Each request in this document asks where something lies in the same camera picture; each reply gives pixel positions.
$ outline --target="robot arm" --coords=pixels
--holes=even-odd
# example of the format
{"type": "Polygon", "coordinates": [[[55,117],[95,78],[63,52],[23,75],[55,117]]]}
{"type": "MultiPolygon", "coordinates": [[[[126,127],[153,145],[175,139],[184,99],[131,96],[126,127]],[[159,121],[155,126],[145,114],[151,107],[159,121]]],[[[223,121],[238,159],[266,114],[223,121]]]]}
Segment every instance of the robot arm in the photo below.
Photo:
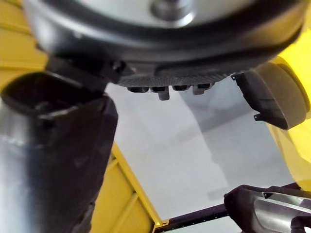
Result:
{"type": "MultiPolygon", "coordinates": [[[[107,8],[110,1],[25,1],[49,61],[43,72],[16,79],[1,94],[0,232],[89,232],[118,120],[104,92],[108,82],[136,93],[150,89],[168,100],[170,85],[203,94],[232,76],[259,111],[256,120],[289,129],[305,119],[303,90],[286,70],[266,62],[297,39],[309,1],[227,3],[222,8],[222,1],[156,0],[142,3],[150,11],[133,17],[107,8]]],[[[225,199],[228,214],[245,232],[269,232],[244,228],[235,219],[246,210],[239,195],[248,189],[239,190],[225,199]],[[232,211],[226,200],[235,198],[232,211]]],[[[265,192],[273,191],[249,188],[248,207],[254,198],[271,205],[268,200],[283,192],[308,198],[287,190],[266,198],[265,192]]],[[[303,209],[293,217],[310,213],[308,206],[277,201],[303,209]]],[[[292,229],[298,231],[306,221],[295,219],[292,229]]]]}

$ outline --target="yellow wall panel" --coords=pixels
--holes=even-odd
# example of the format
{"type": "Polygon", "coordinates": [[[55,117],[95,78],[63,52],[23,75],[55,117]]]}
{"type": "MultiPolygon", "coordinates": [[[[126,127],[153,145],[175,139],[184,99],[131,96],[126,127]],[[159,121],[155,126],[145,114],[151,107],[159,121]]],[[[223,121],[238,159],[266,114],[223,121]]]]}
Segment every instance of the yellow wall panel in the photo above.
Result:
{"type": "Polygon", "coordinates": [[[11,3],[11,4],[13,4],[13,5],[16,5],[16,6],[19,6],[19,7],[21,7],[22,6],[22,0],[5,0],[6,2],[9,2],[9,3],[11,3]]]}
{"type": "Polygon", "coordinates": [[[32,36],[0,29],[0,68],[42,70],[47,56],[35,48],[32,36]]]}
{"type": "Polygon", "coordinates": [[[137,201],[129,213],[119,233],[150,233],[153,224],[148,217],[148,213],[142,207],[140,201],[137,201]]]}
{"type": "Polygon", "coordinates": [[[133,192],[119,165],[109,169],[105,173],[104,184],[96,200],[92,233],[110,232],[133,192]]]}
{"type": "Polygon", "coordinates": [[[127,177],[128,181],[132,185],[133,189],[137,192],[140,201],[142,202],[143,206],[146,208],[147,212],[150,214],[150,217],[155,222],[157,226],[162,224],[162,220],[156,210],[154,209],[153,205],[151,204],[150,200],[148,199],[146,193],[142,189],[140,183],[136,179],[134,173],[132,172],[130,166],[128,165],[127,161],[122,155],[122,152],[118,148],[117,144],[114,143],[112,146],[113,156],[118,160],[122,170],[127,177]]]}
{"type": "Polygon", "coordinates": [[[23,10],[3,0],[0,0],[0,27],[31,34],[23,10]]]}

